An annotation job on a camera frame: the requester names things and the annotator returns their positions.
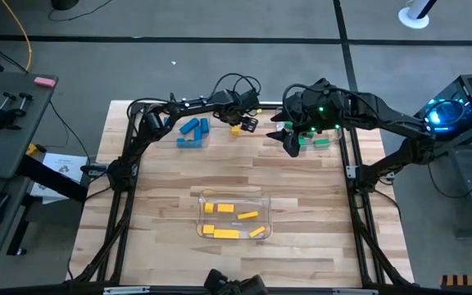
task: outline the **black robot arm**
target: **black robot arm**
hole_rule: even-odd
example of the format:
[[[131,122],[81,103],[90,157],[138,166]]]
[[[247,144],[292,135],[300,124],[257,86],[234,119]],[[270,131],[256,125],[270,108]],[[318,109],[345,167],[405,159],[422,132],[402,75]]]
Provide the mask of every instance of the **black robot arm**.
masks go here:
[[[198,98],[176,102],[171,95],[169,102],[147,104],[138,126],[138,133],[121,156],[107,168],[107,177],[115,192],[123,192],[134,186],[135,163],[151,143],[159,141],[174,127],[176,121],[184,116],[212,112],[212,115],[231,126],[242,124],[241,129],[254,132],[258,120],[245,116],[258,107],[258,93],[254,88],[239,94],[223,90],[208,98]],[[169,116],[164,124],[160,114]]]
[[[304,89],[288,97],[292,88]],[[406,137],[395,153],[372,166],[356,168],[356,184],[359,189],[372,192],[379,178],[391,172],[397,173],[411,163],[432,161],[431,150],[434,134],[427,120],[394,111],[372,93],[359,93],[332,85],[326,79],[312,86],[293,84],[285,89],[283,109],[272,121],[292,121],[293,128],[267,134],[283,142],[284,150],[297,157],[300,151],[298,137],[304,133],[343,127],[360,129],[385,129]]]

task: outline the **transparent bin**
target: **transparent bin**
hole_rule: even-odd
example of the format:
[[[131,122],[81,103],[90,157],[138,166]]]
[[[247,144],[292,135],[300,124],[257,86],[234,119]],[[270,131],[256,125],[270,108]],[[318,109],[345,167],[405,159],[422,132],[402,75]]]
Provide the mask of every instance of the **transparent bin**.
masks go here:
[[[281,112],[281,107],[276,109],[276,114]],[[282,129],[286,129],[289,131],[290,122],[277,122],[276,123],[276,131],[281,131]],[[321,134],[317,134],[316,132],[308,132],[306,134],[300,134],[299,142],[300,142],[300,156],[303,155],[303,152],[309,151],[321,151],[326,150],[329,148],[332,142],[338,141],[342,136],[341,128],[337,127],[336,129],[332,130],[324,130]],[[284,150],[284,144],[278,142],[278,149]]]
[[[163,122],[166,122],[166,116],[165,114],[161,114],[161,120]],[[183,148],[183,149],[190,149],[190,148],[206,148],[209,145],[209,139],[210,139],[210,131],[211,131],[211,113],[206,113],[206,114],[201,114],[197,116],[187,116],[179,119],[176,124],[174,125],[174,128],[167,134],[165,135],[160,141],[155,142],[155,146],[157,148]],[[206,125],[208,127],[209,133],[202,133],[202,136],[200,139],[195,139],[194,138],[194,133],[196,130],[192,129],[190,132],[186,134],[182,134],[180,129],[185,126],[190,120],[196,119],[200,121],[200,124],[198,125],[198,128],[201,129],[201,122],[202,119],[204,119],[203,122],[206,120]]]
[[[265,239],[272,233],[270,196],[257,192],[202,191],[199,199],[197,234],[204,238]],[[232,212],[218,212],[221,206],[233,205]],[[239,219],[242,214],[257,216]]]

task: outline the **floor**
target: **floor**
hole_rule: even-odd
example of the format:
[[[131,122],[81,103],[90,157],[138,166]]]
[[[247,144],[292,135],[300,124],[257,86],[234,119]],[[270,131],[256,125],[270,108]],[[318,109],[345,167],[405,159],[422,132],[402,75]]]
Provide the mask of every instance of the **floor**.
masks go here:
[[[344,88],[351,86],[352,68],[344,65],[338,43],[345,32],[340,34],[338,29],[334,2],[341,3],[348,38],[388,40],[384,45],[349,48],[357,87],[376,93],[394,109],[414,114],[458,75],[472,74],[472,42],[467,42],[471,46],[395,46],[396,42],[390,42],[472,41],[472,0],[438,2],[429,13],[429,27],[423,30],[407,29],[397,20],[404,0],[124,0],[67,22],[48,20],[48,1],[8,2],[30,35],[118,37],[89,39],[107,41],[97,43],[32,44],[32,71],[59,76],[53,103],[92,154],[98,150],[113,99],[167,98],[169,92],[195,97],[209,93],[218,77],[231,71],[256,76],[263,84],[263,101],[278,101],[287,85],[310,84],[320,77]],[[74,16],[103,2],[81,1],[52,17]],[[0,34],[20,34],[1,3]],[[235,43],[223,37],[248,39]],[[26,63],[25,43],[0,41],[0,49],[20,64]],[[17,71],[3,64],[7,70]],[[383,132],[386,153],[396,150],[401,140]],[[65,142],[65,131],[50,110],[34,141],[45,145]],[[51,151],[83,154],[74,138],[66,147]],[[434,164],[433,169],[442,169],[441,164]],[[454,239],[453,228],[461,222],[456,212],[466,208],[465,201],[442,197],[426,169],[408,166],[397,175],[394,188],[415,281],[437,288],[440,275],[472,274],[472,238]],[[445,190],[457,192],[449,173],[435,177]],[[59,216],[64,222],[35,225],[25,237],[27,256],[0,258],[0,288],[54,284],[65,278],[79,210],[69,202],[44,210],[51,220]]]

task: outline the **pink eraser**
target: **pink eraser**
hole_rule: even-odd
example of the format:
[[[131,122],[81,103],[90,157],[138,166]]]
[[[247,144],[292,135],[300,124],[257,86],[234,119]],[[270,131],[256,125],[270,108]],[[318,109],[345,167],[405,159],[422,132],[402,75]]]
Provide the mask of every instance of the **pink eraser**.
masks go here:
[[[39,77],[36,77],[36,79],[34,79],[34,83],[36,83],[37,85],[47,86],[47,87],[54,87],[56,85],[56,81],[54,81],[53,79],[46,79],[46,78],[39,78]]]

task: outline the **white paper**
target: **white paper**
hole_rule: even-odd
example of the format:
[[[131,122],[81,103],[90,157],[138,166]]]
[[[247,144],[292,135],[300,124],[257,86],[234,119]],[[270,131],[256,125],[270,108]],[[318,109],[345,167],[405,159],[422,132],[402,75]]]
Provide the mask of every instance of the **white paper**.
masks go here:
[[[43,159],[43,164],[46,167],[55,170],[76,182],[81,181],[83,172],[80,167],[84,166],[86,163],[86,157],[61,155],[49,152],[45,154]],[[43,204],[67,199],[67,197],[51,190],[50,188],[46,188],[41,184],[34,184],[30,195],[33,197],[42,197]]]

